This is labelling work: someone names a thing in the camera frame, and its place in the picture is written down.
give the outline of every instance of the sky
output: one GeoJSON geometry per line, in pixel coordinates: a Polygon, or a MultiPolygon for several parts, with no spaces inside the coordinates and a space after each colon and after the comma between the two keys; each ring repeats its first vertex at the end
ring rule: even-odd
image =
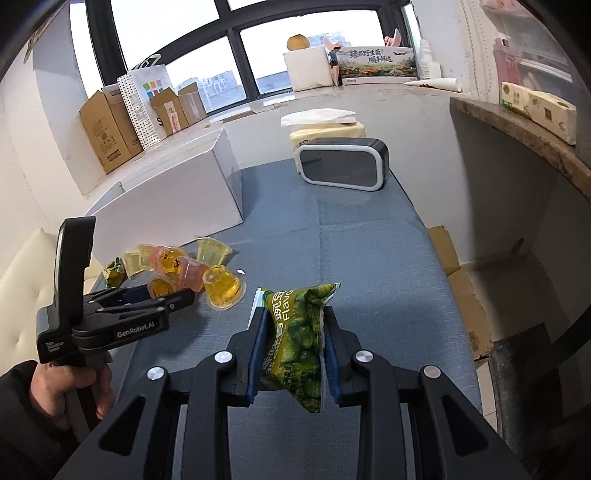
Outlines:
{"type": "MultiPolygon", "coordinates": [[[[255,3],[229,0],[231,8],[255,3]]],[[[213,0],[112,0],[113,17],[128,68],[162,46],[218,18],[213,0]]],[[[70,5],[74,49],[87,94],[102,87],[92,51],[84,4],[70,5]]],[[[340,31],[355,47],[383,46],[378,16],[373,11],[340,11],[285,18],[241,32],[255,77],[286,70],[286,42],[296,34],[311,37],[340,31]]],[[[242,83],[226,37],[199,48],[167,65],[173,85],[192,78],[213,77],[227,70],[242,83]]]]}

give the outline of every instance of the colorful logo on bag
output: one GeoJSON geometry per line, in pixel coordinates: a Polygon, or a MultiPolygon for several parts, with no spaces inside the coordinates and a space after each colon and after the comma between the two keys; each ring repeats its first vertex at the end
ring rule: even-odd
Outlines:
{"type": "Polygon", "coordinates": [[[155,82],[144,83],[144,90],[148,94],[148,98],[152,98],[154,95],[162,92],[164,89],[162,88],[162,82],[160,80],[156,80],[155,82]]]}

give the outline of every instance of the glass window pane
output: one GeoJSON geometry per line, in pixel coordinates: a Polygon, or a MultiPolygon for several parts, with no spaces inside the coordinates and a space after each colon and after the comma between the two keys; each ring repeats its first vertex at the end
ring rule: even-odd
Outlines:
{"type": "Polygon", "coordinates": [[[187,53],[166,65],[166,69],[178,89],[197,82],[208,112],[246,98],[227,37],[187,53]]]}
{"type": "Polygon", "coordinates": [[[228,0],[228,5],[230,5],[231,10],[235,10],[240,7],[245,7],[247,5],[257,4],[259,2],[264,2],[265,0],[228,0]]]}
{"type": "Polygon", "coordinates": [[[418,46],[421,43],[421,31],[418,29],[417,16],[414,14],[414,8],[412,4],[404,5],[402,8],[402,14],[407,23],[408,32],[413,41],[414,51],[418,53],[418,46]]]}
{"type": "Polygon", "coordinates": [[[70,25],[72,26],[72,40],[78,70],[80,70],[86,95],[90,98],[97,90],[103,88],[103,81],[100,78],[95,52],[92,49],[88,20],[86,19],[86,5],[83,2],[70,4],[70,25]]]}
{"type": "Polygon", "coordinates": [[[111,0],[127,68],[186,33],[217,20],[213,0],[111,0]]]}
{"type": "Polygon", "coordinates": [[[287,39],[297,34],[307,37],[312,47],[322,45],[324,37],[344,46],[384,45],[378,14],[373,10],[322,12],[247,28],[241,32],[242,40],[261,93],[291,86],[283,54],[288,51],[287,39]]]}

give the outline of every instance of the alarm clock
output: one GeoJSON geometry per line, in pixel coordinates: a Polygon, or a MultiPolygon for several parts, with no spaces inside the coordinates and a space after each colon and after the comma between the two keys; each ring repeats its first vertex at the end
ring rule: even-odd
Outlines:
{"type": "Polygon", "coordinates": [[[295,161],[313,185],[374,192],[389,170],[388,147],[376,138],[316,138],[300,145],[295,161]]]}

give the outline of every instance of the white wall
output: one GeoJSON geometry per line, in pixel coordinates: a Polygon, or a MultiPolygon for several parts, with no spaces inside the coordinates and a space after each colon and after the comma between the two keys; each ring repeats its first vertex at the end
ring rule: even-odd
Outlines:
{"type": "Polygon", "coordinates": [[[80,123],[86,91],[72,41],[70,9],[53,19],[33,50],[33,68],[51,133],[80,191],[88,193],[105,176],[80,123]]]}
{"type": "MultiPolygon", "coordinates": [[[[591,304],[591,205],[559,177],[532,249],[572,324],[591,304]]],[[[576,355],[583,404],[591,401],[591,342],[576,355]]]]}
{"type": "Polygon", "coordinates": [[[471,97],[499,101],[492,46],[497,31],[478,0],[412,0],[421,30],[444,77],[458,78],[471,97]]]}
{"type": "Polygon", "coordinates": [[[33,59],[23,63],[24,53],[0,83],[0,275],[35,228],[57,233],[88,203],[56,144],[33,59]]]}
{"type": "Polygon", "coordinates": [[[557,173],[536,154],[478,120],[456,113],[451,94],[357,85],[287,102],[225,125],[241,168],[291,158],[288,113],[353,110],[368,137],[383,140],[390,166],[427,227],[445,225],[460,261],[507,253],[533,242],[557,173]]]}

